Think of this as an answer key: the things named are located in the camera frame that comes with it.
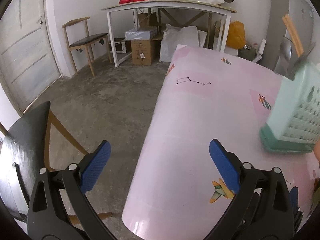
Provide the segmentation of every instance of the table top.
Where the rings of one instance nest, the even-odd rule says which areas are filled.
[[[320,177],[318,161],[313,153],[268,153],[259,138],[282,78],[242,58],[179,47],[133,176],[122,215],[126,227],[146,240],[204,239],[231,202],[214,195],[223,184],[209,155],[215,138],[242,163],[279,167],[288,189],[299,188],[303,224]]]
[[[109,9],[114,9],[114,8],[117,8],[117,9],[121,10],[122,8],[124,9],[124,7],[132,6],[132,5],[134,5],[135,8],[148,8],[153,3],[154,4],[163,3],[161,5],[162,7],[166,7],[166,3],[176,3],[177,7],[186,7],[186,8],[188,8],[188,6],[190,6],[190,5],[201,5],[201,6],[205,6],[205,7],[223,9],[223,10],[226,10],[226,11],[230,11],[232,13],[236,13],[237,12],[234,9],[231,9],[231,8],[228,8],[228,7],[224,7],[224,6],[220,6],[220,5],[213,5],[213,4],[210,4],[210,3],[188,1],[188,0],[148,0],[148,1],[138,1],[138,2],[118,4],[118,5],[114,5],[114,6],[103,8],[101,10],[109,10]]]

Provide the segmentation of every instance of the silver box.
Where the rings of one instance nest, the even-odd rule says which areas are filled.
[[[133,28],[125,33],[125,39],[132,40],[151,40],[157,35],[157,27]]]

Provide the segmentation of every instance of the constellation print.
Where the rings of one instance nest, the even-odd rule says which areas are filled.
[[[203,84],[203,85],[209,85],[209,84],[211,84],[210,82],[209,82],[209,83],[201,83],[201,82],[199,82],[199,81],[194,81],[194,80],[191,80],[189,77],[186,77],[186,78],[179,78],[179,79],[177,79],[177,85],[180,84],[180,83],[189,82],[189,81],[195,82],[195,83],[199,83],[199,84]]]

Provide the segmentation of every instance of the yellow plastic bag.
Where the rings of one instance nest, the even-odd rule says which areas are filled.
[[[245,31],[242,22],[230,23],[227,46],[233,49],[242,49],[245,46]]]

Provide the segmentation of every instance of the white table leg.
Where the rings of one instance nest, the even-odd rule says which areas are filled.
[[[220,48],[221,48],[221,38],[222,38],[222,31],[223,31],[224,22],[225,22],[225,16],[222,16],[216,51],[220,51]]]
[[[220,50],[221,52],[224,52],[224,49],[226,47],[227,37],[229,33],[230,19],[231,19],[231,12],[227,12],[226,26],[224,28],[223,39],[222,39],[221,50]]]
[[[111,26],[111,12],[109,11],[107,11],[107,18],[108,18],[109,36],[110,36],[113,60],[115,62],[115,67],[118,67],[119,64],[118,64],[118,56],[116,53],[115,37],[113,36],[113,30]]]
[[[139,27],[139,22],[138,22],[138,10],[134,9],[133,10],[133,23],[134,23],[134,27],[138,28]]]

